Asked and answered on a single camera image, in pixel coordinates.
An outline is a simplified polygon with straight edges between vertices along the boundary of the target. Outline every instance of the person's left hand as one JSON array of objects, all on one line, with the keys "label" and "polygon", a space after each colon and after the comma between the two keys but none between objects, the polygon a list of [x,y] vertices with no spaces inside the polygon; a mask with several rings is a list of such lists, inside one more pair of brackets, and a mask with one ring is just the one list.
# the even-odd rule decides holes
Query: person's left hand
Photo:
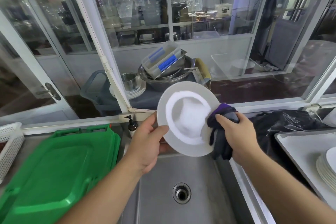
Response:
[{"label": "person's left hand", "polygon": [[168,132],[167,125],[153,128],[156,112],[149,116],[135,131],[125,157],[131,158],[139,165],[143,174],[148,173],[156,164],[158,154],[167,151],[168,144],[160,144],[162,137]]}]

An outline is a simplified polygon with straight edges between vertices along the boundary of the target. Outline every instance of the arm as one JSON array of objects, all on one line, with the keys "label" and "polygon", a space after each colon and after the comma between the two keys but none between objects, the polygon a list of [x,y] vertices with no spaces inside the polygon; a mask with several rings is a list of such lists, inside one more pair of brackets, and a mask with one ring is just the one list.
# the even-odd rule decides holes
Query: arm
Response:
[{"label": "arm", "polygon": [[154,167],[160,151],[167,150],[159,141],[169,128],[154,129],[155,121],[156,113],[137,128],[126,155],[57,224],[117,223],[141,176]]},{"label": "arm", "polygon": [[319,200],[259,147],[252,122],[237,113],[239,124],[216,115],[225,129],[233,159],[249,176],[277,223],[332,224],[336,212]]}]

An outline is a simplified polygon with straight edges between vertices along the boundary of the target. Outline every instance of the stainless steel sink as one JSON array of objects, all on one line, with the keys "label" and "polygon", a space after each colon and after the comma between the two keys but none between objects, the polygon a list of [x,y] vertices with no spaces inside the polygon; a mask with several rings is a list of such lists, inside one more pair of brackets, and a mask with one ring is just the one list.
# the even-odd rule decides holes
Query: stainless steel sink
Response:
[{"label": "stainless steel sink", "polygon": [[235,181],[228,161],[214,161],[209,155],[159,156],[137,184],[119,223],[254,223]]}]

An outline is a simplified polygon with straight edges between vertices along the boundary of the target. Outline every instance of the black plastic bag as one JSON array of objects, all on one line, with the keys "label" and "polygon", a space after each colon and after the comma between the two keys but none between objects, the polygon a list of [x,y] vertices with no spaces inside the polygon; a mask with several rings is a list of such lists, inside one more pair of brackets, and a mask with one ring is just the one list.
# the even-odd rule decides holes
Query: black plastic bag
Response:
[{"label": "black plastic bag", "polygon": [[253,122],[261,149],[297,180],[312,190],[292,160],[281,148],[274,135],[279,132],[306,131],[330,127],[310,117],[308,112],[295,110],[264,112],[250,118],[250,120]]}]

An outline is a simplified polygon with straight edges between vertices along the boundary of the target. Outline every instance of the green plastic lid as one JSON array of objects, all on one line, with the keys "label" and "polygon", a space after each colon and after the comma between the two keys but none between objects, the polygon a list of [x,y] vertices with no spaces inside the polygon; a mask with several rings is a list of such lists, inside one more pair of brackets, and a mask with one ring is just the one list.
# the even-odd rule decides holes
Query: green plastic lid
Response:
[{"label": "green plastic lid", "polygon": [[115,166],[119,145],[119,135],[108,125],[87,128],[86,133],[79,128],[56,131],[7,185],[0,199],[0,223],[56,222]]}]

